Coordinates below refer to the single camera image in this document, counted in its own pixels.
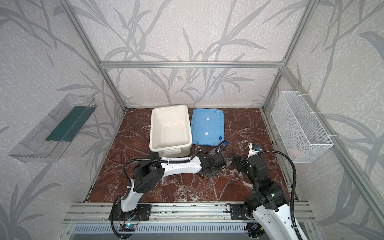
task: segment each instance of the green mat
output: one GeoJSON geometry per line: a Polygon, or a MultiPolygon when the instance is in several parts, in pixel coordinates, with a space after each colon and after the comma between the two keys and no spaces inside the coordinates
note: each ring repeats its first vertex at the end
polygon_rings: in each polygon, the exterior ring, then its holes
{"type": "Polygon", "coordinates": [[[84,106],[75,106],[45,140],[72,142],[95,109],[96,107],[87,109],[84,106]]]}

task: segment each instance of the mesh basket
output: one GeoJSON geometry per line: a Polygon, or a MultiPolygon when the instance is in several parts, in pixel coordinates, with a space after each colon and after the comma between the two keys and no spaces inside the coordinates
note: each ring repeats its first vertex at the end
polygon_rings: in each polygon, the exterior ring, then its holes
{"type": "Polygon", "coordinates": [[[298,91],[282,91],[271,114],[294,163],[313,162],[333,146],[331,138],[298,91]]]}

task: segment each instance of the marble surface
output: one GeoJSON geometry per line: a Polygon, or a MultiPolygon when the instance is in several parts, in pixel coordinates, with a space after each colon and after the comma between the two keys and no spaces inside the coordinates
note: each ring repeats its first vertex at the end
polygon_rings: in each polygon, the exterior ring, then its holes
{"type": "MultiPolygon", "coordinates": [[[[224,108],[224,139],[229,145],[224,152],[227,167],[219,171],[214,179],[198,174],[177,174],[163,178],[157,187],[143,195],[141,202],[209,202],[243,201],[252,194],[252,185],[246,174],[231,168],[232,153],[242,156],[248,154],[248,143],[257,142],[263,150],[272,150],[262,115],[258,108],[224,108]]],[[[127,182],[121,174],[121,166],[128,159],[144,157],[149,150],[149,133],[152,109],[128,109],[120,130],[113,142],[107,159],[100,171],[88,201],[113,202],[116,195],[123,195],[127,182]]],[[[193,108],[189,108],[192,117],[193,108]]],[[[211,150],[212,146],[192,146],[190,152],[202,148],[211,150]]],[[[268,164],[271,179],[281,185],[288,193],[282,172],[276,157],[264,156],[268,164]]],[[[127,167],[129,176],[134,164],[127,167]]]]}

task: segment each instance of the wallpaper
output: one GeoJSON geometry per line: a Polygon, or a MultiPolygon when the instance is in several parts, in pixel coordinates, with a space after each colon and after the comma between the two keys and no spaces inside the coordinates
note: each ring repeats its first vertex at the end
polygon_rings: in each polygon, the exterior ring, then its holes
{"type": "Polygon", "coordinates": [[[281,61],[307,0],[71,0],[102,61],[281,61]]]}
{"type": "Polygon", "coordinates": [[[0,3],[0,239],[53,239],[82,202],[119,127],[121,107],[58,1],[0,3]],[[8,155],[68,93],[98,105],[57,163],[8,155]]]}
{"type": "Polygon", "coordinates": [[[116,68],[108,74],[127,106],[258,107],[277,69],[116,68]]]}
{"type": "MultiPolygon", "coordinates": [[[[316,7],[288,67],[383,196],[384,1],[331,2],[316,7]]],[[[274,99],[284,90],[291,89],[283,79],[274,99]]],[[[266,112],[284,149],[270,118],[275,100],[266,112]]],[[[296,170],[300,199],[310,202],[325,239],[384,239],[332,149],[296,170]]]]}

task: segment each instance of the black mounting plate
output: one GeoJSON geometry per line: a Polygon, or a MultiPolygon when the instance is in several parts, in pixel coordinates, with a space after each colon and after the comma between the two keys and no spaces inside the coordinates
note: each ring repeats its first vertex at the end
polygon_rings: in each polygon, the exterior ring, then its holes
{"type": "Polygon", "coordinates": [[[245,216],[244,204],[229,204],[231,220],[250,220],[245,216]]]}
{"type": "MultiPolygon", "coordinates": [[[[138,212],[135,214],[135,216],[130,219],[129,221],[148,221],[149,220],[149,215],[151,214],[151,207],[152,205],[151,204],[138,204],[137,205],[137,209],[135,211],[138,212]]],[[[121,214],[121,202],[118,203],[115,208],[114,208],[114,211],[113,211],[113,221],[124,221],[126,220],[128,217],[131,217],[131,216],[128,216],[129,213],[123,213],[122,214],[122,217],[119,217],[119,214],[121,214]]]]}

